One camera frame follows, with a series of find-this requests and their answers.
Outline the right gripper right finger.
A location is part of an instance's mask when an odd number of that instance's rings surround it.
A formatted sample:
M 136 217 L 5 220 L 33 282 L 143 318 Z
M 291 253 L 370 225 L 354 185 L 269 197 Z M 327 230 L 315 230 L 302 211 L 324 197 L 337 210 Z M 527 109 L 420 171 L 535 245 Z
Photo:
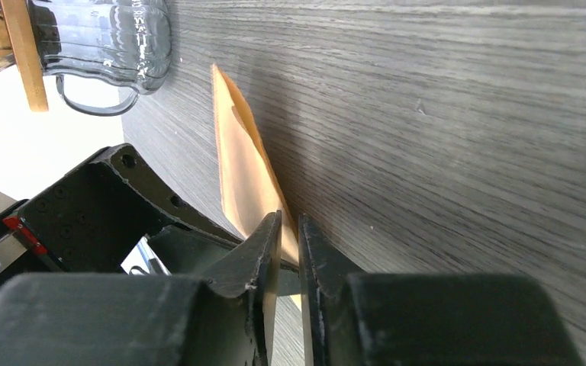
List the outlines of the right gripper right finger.
M 368 273 L 298 222 L 308 365 L 580 365 L 554 303 L 511 274 Z

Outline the large wooden ring holder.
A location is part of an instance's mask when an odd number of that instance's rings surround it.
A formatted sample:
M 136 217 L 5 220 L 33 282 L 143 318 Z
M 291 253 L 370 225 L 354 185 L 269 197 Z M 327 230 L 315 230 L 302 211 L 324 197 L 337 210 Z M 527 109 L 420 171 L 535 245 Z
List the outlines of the large wooden ring holder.
M 0 72 L 17 66 L 29 108 L 49 110 L 43 67 L 26 1 L 0 1 Z

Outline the brown paper filter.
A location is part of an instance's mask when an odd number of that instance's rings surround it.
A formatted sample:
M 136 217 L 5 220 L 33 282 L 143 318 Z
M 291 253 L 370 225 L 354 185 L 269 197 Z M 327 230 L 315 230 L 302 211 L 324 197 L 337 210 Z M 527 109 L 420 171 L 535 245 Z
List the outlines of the brown paper filter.
M 214 129 L 225 217 L 248 237 L 271 212 L 282 212 L 282 259 L 298 267 L 298 234 L 250 106 L 233 80 L 211 66 Z

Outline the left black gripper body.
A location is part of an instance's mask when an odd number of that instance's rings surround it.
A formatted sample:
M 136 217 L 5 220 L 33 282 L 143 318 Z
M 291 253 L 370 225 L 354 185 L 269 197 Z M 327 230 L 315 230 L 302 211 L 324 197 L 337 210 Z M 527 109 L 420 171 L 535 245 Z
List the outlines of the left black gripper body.
M 238 238 L 183 201 L 132 145 L 107 147 L 0 211 L 0 289 L 29 273 L 197 277 L 252 234 Z M 276 303 L 300 293 L 281 247 Z

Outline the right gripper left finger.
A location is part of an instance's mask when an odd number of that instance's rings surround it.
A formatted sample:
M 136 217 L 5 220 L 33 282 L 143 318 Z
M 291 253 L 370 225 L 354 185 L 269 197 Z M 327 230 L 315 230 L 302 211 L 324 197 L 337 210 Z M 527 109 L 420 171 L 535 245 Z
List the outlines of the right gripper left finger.
M 267 365 L 280 212 L 197 277 L 20 274 L 0 289 L 0 365 Z

